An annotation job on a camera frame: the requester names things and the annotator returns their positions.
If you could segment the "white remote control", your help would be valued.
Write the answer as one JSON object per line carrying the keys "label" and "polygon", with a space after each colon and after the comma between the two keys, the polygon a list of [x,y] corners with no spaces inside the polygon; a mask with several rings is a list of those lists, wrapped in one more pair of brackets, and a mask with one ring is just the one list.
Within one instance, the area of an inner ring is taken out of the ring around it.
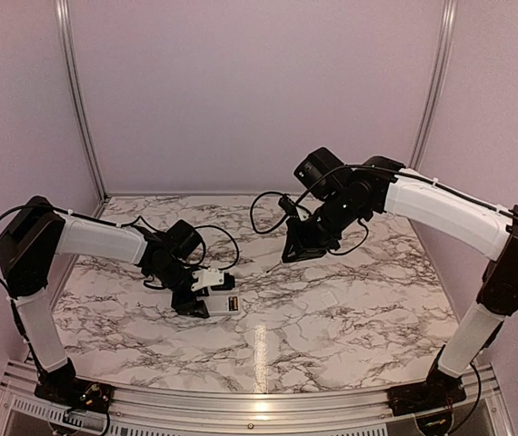
{"label": "white remote control", "polygon": [[230,316],[235,315],[240,312],[240,300],[238,297],[239,302],[239,311],[238,312],[229,312],[228,311],[228,302],[227,298],[229,296],[237,296],[237,295],[210,295],[210,296],[204,296],[200,297],[201,301],[204,301],[207,309],[210,313],[210,316]]}

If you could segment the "white battery cover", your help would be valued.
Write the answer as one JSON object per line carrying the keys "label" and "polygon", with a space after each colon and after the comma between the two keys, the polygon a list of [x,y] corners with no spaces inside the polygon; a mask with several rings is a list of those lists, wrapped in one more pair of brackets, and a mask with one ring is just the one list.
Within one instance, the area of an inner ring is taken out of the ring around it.
{"label": "white battery cover", "polygon": [[321,300],[326,307],[334,307],[337,304],[337,300],[331,292],[323,292],[321,295]]}

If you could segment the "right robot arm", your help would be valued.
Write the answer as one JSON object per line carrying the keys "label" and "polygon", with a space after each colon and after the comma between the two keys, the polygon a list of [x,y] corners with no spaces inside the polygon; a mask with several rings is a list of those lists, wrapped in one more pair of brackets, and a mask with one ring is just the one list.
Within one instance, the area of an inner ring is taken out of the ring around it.
{"label": "right robot arm", "polygon": [[383,156],[348,165],[325,147],[310,153],[294,175],[321,205],[305,213],[288,196],[280,200],[287,216],[284,263],[336,252],[349,225],[370,221],[377,213],[432,227],[488,259],[475,302],[418,389],[424,405],[440,405],[505,319],[518,310],[518,205],[507,209],[486,203]]}

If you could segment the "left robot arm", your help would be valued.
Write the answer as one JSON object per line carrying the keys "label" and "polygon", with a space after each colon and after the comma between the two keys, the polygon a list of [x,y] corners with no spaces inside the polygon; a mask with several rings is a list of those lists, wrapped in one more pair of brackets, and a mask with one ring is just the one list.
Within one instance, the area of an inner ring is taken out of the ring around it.
{"label": "left robot arm", "polygon": [[93,257],[137,267],[171,293],[173,310],[206,319],[184,258],[198,246],[195,230],[180,221],[168,231],[106,222],[67,211],[43,196],[0,214],[0,285],[39,381],[64,404],[83,396],[83,384],[55,325],[51,281],[61,259]]}

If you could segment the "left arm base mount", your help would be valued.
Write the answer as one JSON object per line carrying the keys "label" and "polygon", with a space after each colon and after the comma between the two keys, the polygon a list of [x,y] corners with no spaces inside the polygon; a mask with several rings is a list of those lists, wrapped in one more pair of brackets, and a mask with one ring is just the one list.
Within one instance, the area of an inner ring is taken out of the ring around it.
{"label": "left arm base mount", "polygon": [[109,411],[114,387],[108,383],[77,377],[45,379],[35,386],[35,396],[68,409],[106,413]]}

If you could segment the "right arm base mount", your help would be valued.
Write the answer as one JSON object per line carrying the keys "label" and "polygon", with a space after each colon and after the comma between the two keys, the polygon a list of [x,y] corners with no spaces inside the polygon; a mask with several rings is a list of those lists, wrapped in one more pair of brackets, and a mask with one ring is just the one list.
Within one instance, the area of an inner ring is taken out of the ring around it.
{"label": "right arm base mount", "polygon": [[447,408],[467,398],[460,379],[398,385],[390,388],[387,396],[393,416]]}

